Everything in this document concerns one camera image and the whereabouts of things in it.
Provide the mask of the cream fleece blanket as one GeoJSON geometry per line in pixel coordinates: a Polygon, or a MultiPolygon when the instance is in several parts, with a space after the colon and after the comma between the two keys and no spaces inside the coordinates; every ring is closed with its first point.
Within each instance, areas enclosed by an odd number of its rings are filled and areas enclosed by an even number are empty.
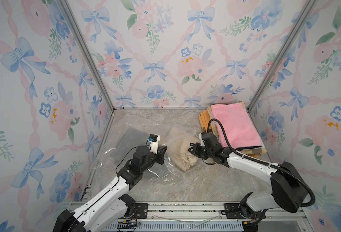
{"type": "Polygon", "coordinates": [[[174,141],[170,146],[169,157],[171,161],[183,172],[187,172],[191,166],[194,166],[198,158],[189,152],[190,143],[197,143],[198,139],[194,136],[174,141]]]}

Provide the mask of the clear plastic vacuum bag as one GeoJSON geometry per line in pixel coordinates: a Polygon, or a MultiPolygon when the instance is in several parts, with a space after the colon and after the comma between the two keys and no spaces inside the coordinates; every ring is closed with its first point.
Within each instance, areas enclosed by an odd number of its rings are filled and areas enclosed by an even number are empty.
{"type": "Polygon", "coordinates": [[[109,129],[94,184],[121,176],[131,183],[182,184],[204,167],[192,154],[201,132],[199,110],[125,111],[109,129]]]}

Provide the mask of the pink fleece blanket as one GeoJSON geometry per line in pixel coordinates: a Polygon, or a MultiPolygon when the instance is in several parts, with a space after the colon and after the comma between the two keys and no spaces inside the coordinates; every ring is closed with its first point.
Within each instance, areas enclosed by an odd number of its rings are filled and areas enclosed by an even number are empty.
{"type": "Polygon", "coordinates": [[[234,149],[262,146],[260,136],[242,103],[214,104],[211,109],[213,117],[223,125],[228,141],[234,149]]]}

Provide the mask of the yellow grey checked blanket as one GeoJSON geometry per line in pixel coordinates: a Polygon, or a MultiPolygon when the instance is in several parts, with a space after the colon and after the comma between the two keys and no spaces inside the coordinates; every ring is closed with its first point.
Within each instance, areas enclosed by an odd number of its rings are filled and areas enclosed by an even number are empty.
{"type": "MultiPolygon", "coordinates": [[[[211,119],[214,118],[214,115],[212,113],[212,107],[210,105],[208,106],[207,111],[208,111],[209,117],[211,119]]],[[[219,139],[218,128],[214,122],[211,124],[210,129],[212,130],[212,133],[217,137],[217,139],[219,139]]],[[[264,146],[260,146],[257,148],[244,148],[244,149],[240,148],[240,152],[245,155],[252,156],[252,157],[267,154],[267,150],[264,146]]]]}

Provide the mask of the grey fleece blanket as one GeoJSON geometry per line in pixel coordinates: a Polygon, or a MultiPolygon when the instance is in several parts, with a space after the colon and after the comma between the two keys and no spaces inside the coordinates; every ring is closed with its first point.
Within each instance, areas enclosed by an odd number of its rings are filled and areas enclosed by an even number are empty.
{"type": "Polygon", "coordinates": [[[118,177],[122,177],[127,181],[141,179],[143,174],[152,168],[151,167],[142,174],[135,174],[131,171],[131,160],[133,154],[136,151],[136,148],[138,148],[139,146],[149,147],[149,145],[147,144],[149,135],[150,134],[139,130],[130,129],[125,132],[124,136],[119,140],[118,145],[116,145],[113,153],[111,154],[111,157],[115,159],[115,174],[118,177]]]}

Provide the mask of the orange cartoon print blanket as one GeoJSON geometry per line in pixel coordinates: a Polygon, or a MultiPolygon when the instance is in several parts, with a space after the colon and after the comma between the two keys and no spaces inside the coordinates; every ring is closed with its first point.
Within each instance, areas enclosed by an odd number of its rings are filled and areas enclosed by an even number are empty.
{"type": "MultiPolygon", "coordinates": [[[[200,125],[201,125],[201,128],[202,128],[202,131],[203,132],[207,132],[207,126],[208,126],[208,123],[211,119],[210,117],[210,114],[208,112],[208,110],[203,110],[199,115],[198,115],[198,118],[199,118],[199,122],[200,122],[200,125]]],[[[218,129],[215,125],[215,122],[212,122],[209,129],[211,130],[211,132],[216,136],[218,137],[219,134],[218,134],[218,129]]]]}

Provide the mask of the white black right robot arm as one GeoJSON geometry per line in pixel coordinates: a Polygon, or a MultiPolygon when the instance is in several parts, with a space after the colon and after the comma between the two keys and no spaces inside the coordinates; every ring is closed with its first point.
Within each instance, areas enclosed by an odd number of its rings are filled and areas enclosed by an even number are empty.
{"type": "Polygon", "coordinates": [[[314,203],[313,191],[291,163],[266,162],[236,149],[223,147],[211,132],[203,132],[199,137],[199,143],[189,145],[188,150],[192,155],[202,160],[212,159],[216,164],[249,173],[269,186],[265,191],[247,193],[237,206],[232,209],[226,208],[226,214],[253,218],[276,208],[296,213],[300,207],[311,206],[314,203]]]}

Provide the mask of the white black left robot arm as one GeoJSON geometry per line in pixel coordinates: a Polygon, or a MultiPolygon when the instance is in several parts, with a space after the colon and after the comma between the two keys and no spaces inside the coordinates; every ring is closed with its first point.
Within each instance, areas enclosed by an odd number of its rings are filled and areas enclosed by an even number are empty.
{"type": "Polygon", "coordinates": [[[120,218],[135,216],[136,201],[128,192],[139,183],[143,173],[154,164],[164,164],[167,146],[132,148],[132,159],[118,171],[111,183],[73,212],[64,210],[54,225],[54,232],[100,232],[120,218]]]}

